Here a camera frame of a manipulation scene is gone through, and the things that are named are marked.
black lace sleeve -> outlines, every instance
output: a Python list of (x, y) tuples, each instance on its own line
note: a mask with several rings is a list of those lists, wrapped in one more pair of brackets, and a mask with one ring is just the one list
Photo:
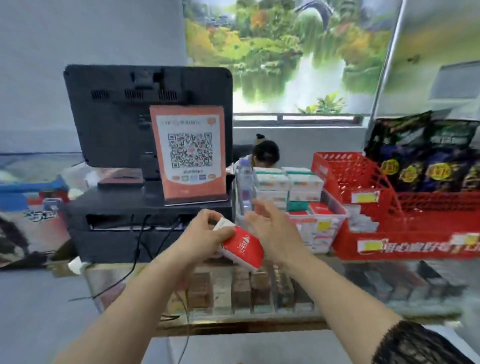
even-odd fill
[(420, 324), (401, 321), (387, 332), (372, 364), (473, 364), (450, 341)]

red plastic basket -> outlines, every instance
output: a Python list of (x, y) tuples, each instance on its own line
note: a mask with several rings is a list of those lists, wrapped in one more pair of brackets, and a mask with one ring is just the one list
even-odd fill
[(475, 234), (480, 233), (479, 193), (409, 193), (397, 197), (378, 166), (360, 153), (317, 152), (312, 171), (325, 179), (324, 188), (344, 204), (351, 203), (352, 194), (358, 192), (379, 193), (377, 202), (361, 204), (361, 213), (380, 223), (377, 232), (352, 232), (346, 221), (332, 245), (341, 259), (480, 255), (480, 244), (475, 241)]

forearm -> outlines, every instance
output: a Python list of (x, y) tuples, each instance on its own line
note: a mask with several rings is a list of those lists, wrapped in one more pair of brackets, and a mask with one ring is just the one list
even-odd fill
[(299, 256), (288, 270), (320, 307), (352, 362), (370, 364), (401, 317), (310, 253)]
[(57, 363), (140, 363), (187, 261), (175, 245), (135, 277)]

red and white tissue pack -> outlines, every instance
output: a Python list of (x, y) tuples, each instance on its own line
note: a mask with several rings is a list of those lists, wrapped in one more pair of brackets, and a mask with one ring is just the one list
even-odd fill
[(260, 240), (226, 218), (221, 218), (213, 230), (221, 229), (224, 226), (235, 227), (235, 235), (225, 240), (218, 251), (234, 263), (252, 272), (259, 270), (264, 261), (264, 249)]

cash register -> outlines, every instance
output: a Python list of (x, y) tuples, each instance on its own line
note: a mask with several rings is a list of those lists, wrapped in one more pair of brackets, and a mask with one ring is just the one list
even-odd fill
[(230, 165), (232, 75), (227, 69), (69, 65), (63, 75), (86, 163), (120, 168), (61, 209), (82, 261), (149, 262), (203, 208), (233, 220), (232, 175), (224, 201), (166, 206), (149, 111), (152, 105), (223, 107)]

